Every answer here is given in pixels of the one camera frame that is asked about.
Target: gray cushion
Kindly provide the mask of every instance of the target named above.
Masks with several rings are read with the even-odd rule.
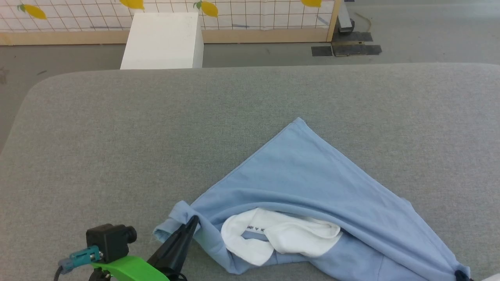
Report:
[[[132,225],[131,254],[296,117],[416,211],[481,280],[500,272],[500,67],[385,64],[111,70],[49,78],[0,155],[0,280],[50,280],[85,230]],[[61,281],[87,280],[89,266]],[[190,281],[331,280],[313,266],[230,275],[197,245]]]

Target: wooden beam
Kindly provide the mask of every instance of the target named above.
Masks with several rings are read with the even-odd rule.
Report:
[[[203,30],[203,42],[217,43],[294,43],[326,42],[326,28],[273,30]],[[0,33],[0,45],[85,45],[126,44],[129,32],[115,31],[60,31]]]
[[[341,10],[343,2],[343,0],[335,0],[335,3],[333,4],[333,11],[331,12],[330,27],[328,28],[328,34],[326,35],[326,42],[331,42],[334,37],[335,25],[337,24],[337,18],[339,17],[339,11]]]

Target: light blue shirt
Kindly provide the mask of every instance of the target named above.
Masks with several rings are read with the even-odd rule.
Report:
[[[228,272],[242,274],[254,266],[227,251],[220,230],[230,216],[257,207],[328,221],[345,232],[320,257],[275,251],[265,266],[309,261],[340,281],[454,281],[456,270],[471,273],[407,200],[371,178],[300,118],[193,204],[177,203],[154,235],[163,242],[199,216],[194,239]]]

